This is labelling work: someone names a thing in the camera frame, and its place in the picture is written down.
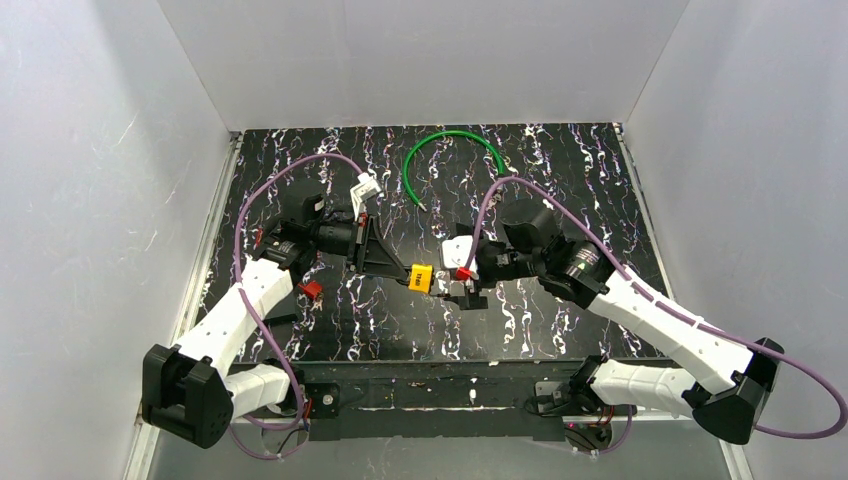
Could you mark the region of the yellow padlock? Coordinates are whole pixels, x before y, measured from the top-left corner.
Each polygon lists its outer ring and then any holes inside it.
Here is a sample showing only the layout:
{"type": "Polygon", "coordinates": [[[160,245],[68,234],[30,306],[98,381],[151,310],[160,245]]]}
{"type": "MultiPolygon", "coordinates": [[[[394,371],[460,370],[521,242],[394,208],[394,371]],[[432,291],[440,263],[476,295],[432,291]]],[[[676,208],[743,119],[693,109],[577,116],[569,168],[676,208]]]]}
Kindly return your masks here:
{"type": "Polygon", "coordinates": [[[412,264],[405,268],[397,282],[412,292],[430,295],[434,280],[434,268],[429,264],[412,264]]]}

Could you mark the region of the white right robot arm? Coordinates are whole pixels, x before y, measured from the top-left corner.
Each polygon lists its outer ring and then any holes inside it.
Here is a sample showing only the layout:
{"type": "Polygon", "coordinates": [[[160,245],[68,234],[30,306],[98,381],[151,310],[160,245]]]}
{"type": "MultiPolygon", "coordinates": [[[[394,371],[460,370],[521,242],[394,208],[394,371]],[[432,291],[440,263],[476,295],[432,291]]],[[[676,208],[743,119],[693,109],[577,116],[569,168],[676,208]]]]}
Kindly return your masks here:
{"type": "Polygon", "coordinates": [[[642,406],[691,418],[726,442],[748,443],[773,390],[778,361],[709,334],[703,321],[684,320],[683,308],[632,270],[617,271],[595,243],[566,237],[551,210],[519,200],[500,221],[504,242],[464,224],[442,242],[441,264],[464,288],[452,302],[463,310],[484,309],[481,290],[534,278],[551,295],[625,327],[676,364],[649,367],[590,356],[566,384],[537,397],[534,413],[642,406]]]}

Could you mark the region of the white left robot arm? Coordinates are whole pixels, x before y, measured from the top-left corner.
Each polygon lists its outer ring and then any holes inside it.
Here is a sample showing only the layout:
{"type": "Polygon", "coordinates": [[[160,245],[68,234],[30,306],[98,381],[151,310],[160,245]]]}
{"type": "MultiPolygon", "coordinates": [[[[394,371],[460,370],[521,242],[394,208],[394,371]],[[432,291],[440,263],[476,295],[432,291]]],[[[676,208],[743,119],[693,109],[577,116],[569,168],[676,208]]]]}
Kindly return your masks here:
{"type": "Polygon", "coordinates": [[[353,217],[325,213],[316,183],[303,182],[284,197],[282,211],[263,228],[255,258],[213,309],[171,346],[156,344],[142,363],[141,416],[145,423],[198,447],[209,448],[231,421],[285,401],[295,375],[260,363],[233,374],[241,347],[268,312],[305,290],[303,277],[319,254],[338,255],[356,274],[410,282],[410,269],[383,240],[379,218],[366,211],[380,187],[367,173],[350,190],[353,217]]]}

